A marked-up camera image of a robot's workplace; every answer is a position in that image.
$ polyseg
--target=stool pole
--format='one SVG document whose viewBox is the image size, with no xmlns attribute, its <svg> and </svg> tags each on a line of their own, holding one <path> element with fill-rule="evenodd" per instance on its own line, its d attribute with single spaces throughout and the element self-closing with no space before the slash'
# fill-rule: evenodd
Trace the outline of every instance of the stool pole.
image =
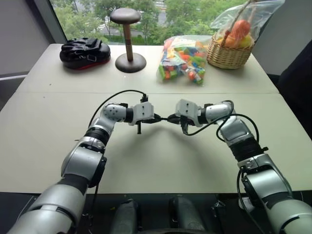
<svg viewBox="0 0 312 234">
<path fill-rule="evenodd" d="M 133 61 L 133 52 L 132 52 L 131 31 L 130 31 L 130 25 L 129 24 L 123 25 L 123 33 L 125 35 L 127 59 L 129 62 L 131 62 L 131 61 Z"/>
</svg>

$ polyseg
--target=wicker basket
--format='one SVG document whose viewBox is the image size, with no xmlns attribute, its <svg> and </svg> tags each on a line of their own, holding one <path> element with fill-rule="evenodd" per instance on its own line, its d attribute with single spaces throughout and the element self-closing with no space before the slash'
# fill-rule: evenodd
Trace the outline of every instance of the wicker basket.
<svg viewBox="0 0 312 234">
<path fill-rule="evenodd" d="M 247 62 L 252 48 L 227 48 L 221 46 L 213 36 L 207 47 L 207 62 L 219 68 L 237 69 Z"/>
</svg>

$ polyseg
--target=gray wall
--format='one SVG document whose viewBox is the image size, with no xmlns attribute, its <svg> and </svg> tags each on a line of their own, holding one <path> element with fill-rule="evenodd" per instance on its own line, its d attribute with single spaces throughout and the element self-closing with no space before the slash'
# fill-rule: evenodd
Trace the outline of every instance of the gray wall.
<svg viewBox="0 0 312 234">
<path fill-rule="evenodd" d="M 268 74 L 280 75 L 312 39 L 312 0 L 286 0 L 253 49 Z"/>
<path fill-rule="evenodd" d="M 0 0 L 0 75 L 29 71 L 49 42 L 25 0 Z"/>
</svg>

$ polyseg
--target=stool seat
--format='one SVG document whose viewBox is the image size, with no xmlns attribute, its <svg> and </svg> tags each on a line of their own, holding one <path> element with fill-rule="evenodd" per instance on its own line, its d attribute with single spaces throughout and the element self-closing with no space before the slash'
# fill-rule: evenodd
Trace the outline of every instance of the stool seat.
<svg viewBox="0 0 312 234">
<path fill-rule="evenodd" d="M 131 8 L 119 8 L 110 15 L 111 21 L 118 24 L 132 24 L 139 22 L 141 14 Z"/>
</svg>

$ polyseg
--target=white table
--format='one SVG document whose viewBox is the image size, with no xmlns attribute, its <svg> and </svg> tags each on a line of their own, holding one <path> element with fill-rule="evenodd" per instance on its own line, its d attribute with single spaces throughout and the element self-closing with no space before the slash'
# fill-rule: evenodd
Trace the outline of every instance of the white table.
<svg viewBox="0 0 312 234">
<path fill-rule="evenodd" d="M 278 93 L 253 55 L 238 70 L 207 65 L 204 84 L 198 87 L 187 78 L 161 83 L 156 77 L 162 46 L 134 46 L 147 65 L 140 72 L 127 74 L 116 69 L 115 60 L 125 53 L 122 45 L 112 45 L 111 61 L 88 70 L 64 68 L 59 59 L 60 44 L 50 45 L 42 54 L 17 92 L 116 93 L 139 89 L 148 94 Z"/>
<path fill-rule="evenodd" d="M 292 188 L 312 189 L 312 143 L 253 56 L 236 71 L 208 65 L 204 86 L 197 87 L 186 78 L 157 82 L 159 46 L 134 47 L 147 59 L 147 67 L 135 74 L 114 66 L 124 46 L 111 46 L 112 60 L 86 71 L 65 69 L 59 48 L 48 47 L 0 112 L 1 192 L 40 193 L 57 182 L 64 157 L 85 133 L 93 111 L 111 93 L 130 88 L 148 93 L 163 117 L 174 113 L 181 98 L 201 105 L 233 100 L 238 113 L 257 123 L 261 146 L 269 147 Z M 113 100 L 134 105 L 140 98 L 128 93 Z M 137 135 L 136 127 L 116 124 L 99 192 L 236 193 L 237 162 L 215 130 L 189 137 L 179 126 L 161 122 L 143 125 Z"/>
<path fill-rule="evenodd" d="M 15 93 L 0 113 L 0 190 L 40 193 L 60 179 L 60 165 L 109 94 Z M 183 97 L 198 104 L 231 99 L 258 125 L 260 144 L 294 190 L 312 189 L 312 144 L 279 94 L 151 94 L 155 112 L 168 116 Z M 136 104 L 139 94 L 117 102 Z M 161 122 L 137 128 L 117 123 L 105 156 L 100 193 L 235 193 L 237 162 L 216 126 L 185 136 Z"/>
</svg>

